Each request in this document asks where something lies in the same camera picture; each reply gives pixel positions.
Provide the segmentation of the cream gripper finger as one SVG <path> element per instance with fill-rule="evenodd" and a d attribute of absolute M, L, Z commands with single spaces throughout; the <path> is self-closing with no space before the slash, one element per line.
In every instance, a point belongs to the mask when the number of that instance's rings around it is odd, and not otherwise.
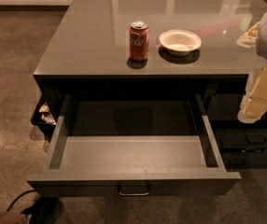
<path fill-rule="evenodd" d="M 247 78 L 246 94 L 240 104 L 237 118 L 245 124 L 252 124 L 267 111 L 267 64 L 253 69 Z"/>
<path fill-rule="evenodd" d="M 257 33 L 260 24 L 257 22 L 251 28 L 249 28 L 244 34 L 242 34 L 236 41 L 236 44 L 243 48 L 253 48 L 256 46 Z"/>

